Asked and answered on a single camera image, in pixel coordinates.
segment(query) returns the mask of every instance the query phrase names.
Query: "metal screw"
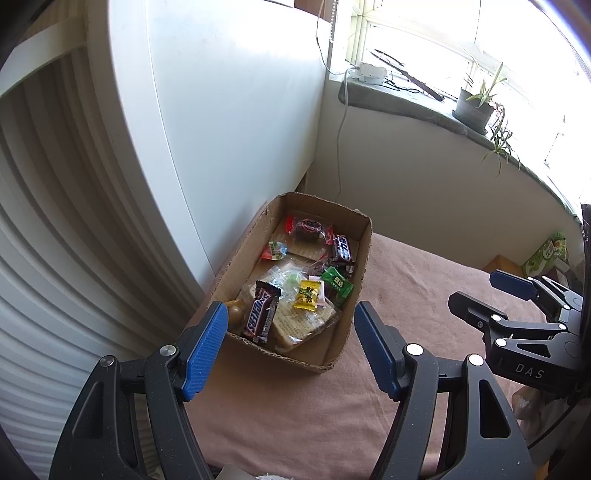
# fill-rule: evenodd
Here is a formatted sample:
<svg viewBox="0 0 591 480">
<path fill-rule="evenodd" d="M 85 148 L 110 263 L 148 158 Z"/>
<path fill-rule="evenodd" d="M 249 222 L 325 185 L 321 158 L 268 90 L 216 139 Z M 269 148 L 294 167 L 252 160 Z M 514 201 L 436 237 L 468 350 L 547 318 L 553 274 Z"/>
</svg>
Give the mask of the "metal screw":
<svg viewBox="0 0 591 480">
<path fill-rule="evenodd" d="M 414 356 L 419 356 L 423 353 L 423 347 L 416 343 L 409 343 L 407 345 L 407 352 Z"/>
<path fill-rule="evenodd" d="M 110 367 L 115 363 L 115 357 L 113 355 L 105 355 L 100 359 L 99 363 L 102 367 Z"/>
<path fill-rule="evenodd" d="M 480 355 L 477 355 L 475 353 L 471 354 L 468 357 L 468 361 L 476 367 L 479 367 L 484 364 L 484 359 Z"/>
<path fill-rule="evenodd" d="M 160 349 L 160 355 L 162 356 L 171 356 L 177 351 L 177 348 L 174 345 L 164 345 Z"/>
</svg>

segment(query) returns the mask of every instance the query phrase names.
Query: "chocolate bar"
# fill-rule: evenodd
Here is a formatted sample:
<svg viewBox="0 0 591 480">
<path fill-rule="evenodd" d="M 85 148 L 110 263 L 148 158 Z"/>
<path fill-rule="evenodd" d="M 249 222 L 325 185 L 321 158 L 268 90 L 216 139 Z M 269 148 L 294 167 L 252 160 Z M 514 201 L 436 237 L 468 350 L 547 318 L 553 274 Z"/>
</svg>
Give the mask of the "chocolate bar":
<svg viewBox="0 0 591 480">
<path fill-rule="evenodd" d="M 242 331 L 242 335 L 254 343 L 267 343 L 269 329 L 275 316 L 281 289 L 270 283 L 257 280 L 255 300 Z"/>
<path fill-rule="evenodd" d="M 333 238 L 332 257 L 329 260 L 330 265 L 338 270 L 347 278 L 353 276 L 355 271 L 355 262 L 349 247 L 349 240 L 344 235 L 335 235 Z"/>
</svg>

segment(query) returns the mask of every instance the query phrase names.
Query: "plant pot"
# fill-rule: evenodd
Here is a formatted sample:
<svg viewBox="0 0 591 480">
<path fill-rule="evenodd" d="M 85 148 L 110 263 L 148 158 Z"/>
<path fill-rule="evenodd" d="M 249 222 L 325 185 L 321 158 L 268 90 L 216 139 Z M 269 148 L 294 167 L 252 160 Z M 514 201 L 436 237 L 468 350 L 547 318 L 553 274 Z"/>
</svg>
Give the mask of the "plant pot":
<svg viewBox="0 0 591 480">
<path fill-rule="evenodd" d="M 491 119 L 492 112 L 495 108 L 488 103 L 482 106 L 478 98 L 466 100 L 472 94 L 464 89 L 460 90 L 460 98 L 457 100 L 456 109 L 452 112 L 454 118 L 458 119 L 467 127 L 476 130 L 481 135 L 486 134 L 486 124 Z"/>
</svg>

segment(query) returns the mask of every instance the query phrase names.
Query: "pink blanket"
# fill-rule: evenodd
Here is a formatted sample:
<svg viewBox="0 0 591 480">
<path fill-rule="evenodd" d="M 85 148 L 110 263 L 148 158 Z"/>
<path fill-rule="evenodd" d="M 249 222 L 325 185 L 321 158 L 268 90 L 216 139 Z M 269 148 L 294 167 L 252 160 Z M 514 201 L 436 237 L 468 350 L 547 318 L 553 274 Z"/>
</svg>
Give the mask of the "pink blanket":
<svg viewBox="0 0 591 480">
<path fill-rule="evenodd" d="M 484 354 L 482 335 L 447 309 L 449 295 L 458 290 L 514 320 L 544 320 L 531 302 L 494 290 L 484 272 L 373 236 L 360 300 L 369 300 L 407 342 L 458 360 Z M 519 386 L 499 383 L 509 397 Z M 440 394 L 424 470 L 437 463 L 446 404 Z M 204 391 L 187 412 L 212 465 L 295 480 L 366 480 L 396 407 L 379 391 L 352 330 L 335 368 L 322 375 L 225 340 Z"/>
</svg>

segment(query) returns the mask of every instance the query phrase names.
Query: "red candy wrapper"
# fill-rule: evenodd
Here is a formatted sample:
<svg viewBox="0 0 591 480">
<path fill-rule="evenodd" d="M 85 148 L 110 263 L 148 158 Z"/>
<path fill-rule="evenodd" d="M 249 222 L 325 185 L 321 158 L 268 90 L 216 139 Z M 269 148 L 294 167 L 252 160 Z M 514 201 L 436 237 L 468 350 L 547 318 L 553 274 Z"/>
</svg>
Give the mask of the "red candy wrapper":
<svg viewBox="0 0 591 480">
<path fill-rule="evenodd" d="M 304 242 L 321 242 L 332 245 L 332 225 L 319 222 L 312 218 L 300 218 L 290 215 L 285 221 L 285 231 L 288 235 Z"/>
</svg>

